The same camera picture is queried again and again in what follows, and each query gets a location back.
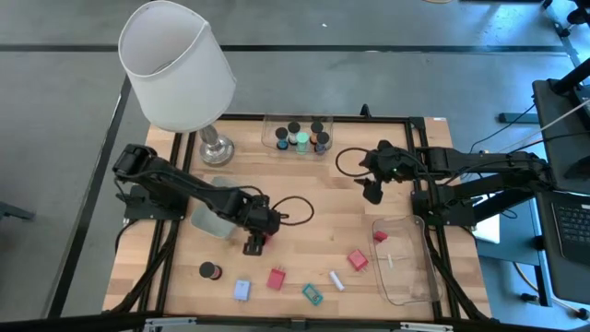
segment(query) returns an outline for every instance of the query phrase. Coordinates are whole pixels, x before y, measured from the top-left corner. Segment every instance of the clear plastic tray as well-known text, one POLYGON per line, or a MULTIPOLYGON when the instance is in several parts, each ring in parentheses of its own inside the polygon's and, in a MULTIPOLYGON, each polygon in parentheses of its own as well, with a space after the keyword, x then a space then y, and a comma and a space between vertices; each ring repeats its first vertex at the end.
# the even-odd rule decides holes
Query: clear plastic tray
POLYGON ((372 224, 372 235, 377 231, 388 235, 381 243, 371 235, 371 255, 379 291, 391 304, 435 302, 441 297, 424 227, 418 216, 378 219, 372 224))
POLYGON ((334 141, 333 131, 332 131, 332 124, 334 123, 334 118, 332 116, 323 116, 323 115, 310 115, 310 114, 302 114, 302 115, 275 115, 275 114, 267 114, 265 115, 265 119, 263 121, 263 130, 261 141, 265 147, 269 148, 269 151, 273 156, 276 157, 285 157, 285 158, 296 158, 296 159, 306 159, 306 160, 317 160, 322 159, 325 157, 327 152, 332 147, 332 142, 334 141), (324 126, 324 132, 326 132, 330 136, 330 140, 325 145, 325 153, 324 154, 317 154, 314 151, 315 145, 311 142, 307 144, 304 154, 300 154, 295 145, 289 144, 289 147, 285 150, 281 150, 277 148, 277 136, 275 132, 280 127, 287 128, 290 122, 297 122, 301 126, 300 132, 305 132, 309 135, 312 134, 312 123, 314 121, 319 121, 324 126))

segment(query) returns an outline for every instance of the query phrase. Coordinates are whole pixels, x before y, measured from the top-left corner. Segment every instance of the concrete floor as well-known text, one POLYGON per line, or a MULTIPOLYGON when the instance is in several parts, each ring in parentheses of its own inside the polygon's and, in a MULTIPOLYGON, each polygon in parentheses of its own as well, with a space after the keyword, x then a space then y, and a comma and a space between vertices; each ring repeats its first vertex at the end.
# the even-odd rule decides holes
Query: concrete floor
MULTIPOLYGON (((126 19, 142 3, 5 0, 0 2, 0 44, 116 43, 126 19)), ((561 46, 537 4, 180 3, 210 20, 222 44, 561 46)), ((563 18, 570 5, 561 0, 554 4, 563 18)), ((588 32, 587 27, 577 27, 571 37, 583 60, 590 50, 588 32)), ((501 128, 494 119, 498 113, 521 112, 530 106, 533 80, 560 77, 572 69, 563 53, 227 53, 227 57, 238 78, 229 112, 356 114, 366 102, 379 115, 447 117, 454 145, 461 150, 501 128)), ((116 53, 2 52, 0 63, 0 149, 6 156, 0 163, 0 200, 37 213, 34 222, 0 223, 0 321, 10 321, 45 313, 124 73, 116 53)), ((506 141, 536 128, 515 125, 481 147, 503 148, 506 141)), ((111 159, 125 144, 143 143, 147 130, 148 122, 132 96, 111 159)), ((100 311, 124 210, 114 193, 107 174, 64 315, 100 311)), ((515 300, 515 294, 531 290, 512 266, 482 259, 482 269, 492 312, 501 321, 558 328, 583 324, 560 307, 540 308, 515 300)))

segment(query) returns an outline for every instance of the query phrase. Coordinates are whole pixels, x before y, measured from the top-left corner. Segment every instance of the red object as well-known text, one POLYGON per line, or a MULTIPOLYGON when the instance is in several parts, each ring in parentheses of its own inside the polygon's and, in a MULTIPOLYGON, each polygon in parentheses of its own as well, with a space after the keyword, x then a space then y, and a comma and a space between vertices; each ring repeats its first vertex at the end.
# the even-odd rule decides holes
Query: red object
POLYGON ((353 251, 352 254, 348 255, 348 261, 350 262, 350 264, 352 264, 355 271, 360 271, 364 267, 366 267, 367 264, 369 264, 369 261, 367 260, 365 255, 363 255, 359 249, 353 251))
POLYGON ((273 290, 280 291, 280 288, 283 287, 283 280, 285 279, 285 272, 281 270, 277 270, 273 268, 270 270, 270 275, 268 276, 268 281, 266 282, 266 286, 273 290))
POLYGON ((379 242, 382 242, 387 239, 387 234, 385 234, 382 231, 376 231, 375 234, 372 235, 372 238, 379 242))

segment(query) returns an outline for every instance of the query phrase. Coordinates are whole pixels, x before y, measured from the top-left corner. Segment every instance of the black bottle cap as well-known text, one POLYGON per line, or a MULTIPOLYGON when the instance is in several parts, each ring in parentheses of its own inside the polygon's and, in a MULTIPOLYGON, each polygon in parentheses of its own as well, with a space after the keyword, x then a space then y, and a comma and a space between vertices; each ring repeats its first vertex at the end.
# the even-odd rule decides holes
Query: black bottle cap
POLYGON ((211 278, 215 274, 215 265, 211 262, 205 262, 201 264, 199 268, 199 274, 203 278, 211 278))
POLYGON ((277 130, 275 131, 275 135, 277 136, 278 139, 285 139, 285 138, 287 138, 288 134, 289 134, 289 132, 287 131, 287 128, 285 128, 285 127, 277 128, 277 130))
POLYGON ((319 144, 327 144, 330 141, 330 136, 328 135, 328 133, 322 132, 317 135, 316 140, 319 144))
POLYGON ((313 121, 312 123, 312 132, 315 134, 319 134, 324 130, 324 125, 319 121, 313 121))
POLYGON ((295 121, 290 122, 287 128, 289 129, 289 132, 293 134, 299 133, 299 131, 301 130, 301 126, 298 122, 295 121))

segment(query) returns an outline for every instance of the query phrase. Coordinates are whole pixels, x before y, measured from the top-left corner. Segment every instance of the blue block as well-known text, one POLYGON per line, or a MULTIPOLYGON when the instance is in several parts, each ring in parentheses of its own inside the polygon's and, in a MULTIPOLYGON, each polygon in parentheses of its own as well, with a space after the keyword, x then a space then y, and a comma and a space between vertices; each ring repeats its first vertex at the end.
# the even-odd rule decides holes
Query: blue block
POLYGON ((238 280, 236 289, 233 291, 233 298, 239 301, 248 301, 250 294, 250 281, 238 280))

